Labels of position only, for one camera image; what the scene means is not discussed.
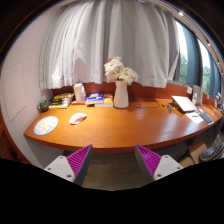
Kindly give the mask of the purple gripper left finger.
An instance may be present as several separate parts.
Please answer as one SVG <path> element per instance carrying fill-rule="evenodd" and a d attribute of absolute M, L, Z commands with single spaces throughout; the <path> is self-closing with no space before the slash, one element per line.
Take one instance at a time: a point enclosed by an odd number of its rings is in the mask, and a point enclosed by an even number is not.
<path fill-rule="evenodd" d="M 88 145 L 69 156 L 58 156 L 45 168 L 45 171 L 81 186 L 84 182 L 92 155 L 92 146 Z"/>

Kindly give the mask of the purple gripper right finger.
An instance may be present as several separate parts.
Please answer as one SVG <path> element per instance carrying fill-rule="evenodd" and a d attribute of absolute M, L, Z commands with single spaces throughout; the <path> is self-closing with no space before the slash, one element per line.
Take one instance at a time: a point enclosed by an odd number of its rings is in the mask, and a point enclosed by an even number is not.
<path fill-rule="evenodd" d="M 152 183 L 182 169 L 182 166 L 171 156 L 160 156 L 140 145 L 135 146 L 135 157 L 146 184 Z"/>

